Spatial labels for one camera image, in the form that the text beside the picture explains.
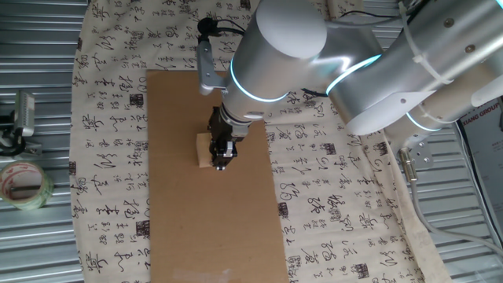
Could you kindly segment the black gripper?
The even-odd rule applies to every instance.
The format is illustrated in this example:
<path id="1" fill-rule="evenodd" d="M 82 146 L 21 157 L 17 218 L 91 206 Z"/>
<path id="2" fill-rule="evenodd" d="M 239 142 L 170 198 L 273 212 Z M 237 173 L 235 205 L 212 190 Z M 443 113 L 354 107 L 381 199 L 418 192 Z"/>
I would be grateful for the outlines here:
<path id="1" fill-rule="evenodd" d="M 208 123 L 211 132 L 211 164 L 217 171 L 223 171 L 237 156 L 236 143 L 248 135 L 252 121 L 235 120 L 223 105 L 214 107 Z"/>

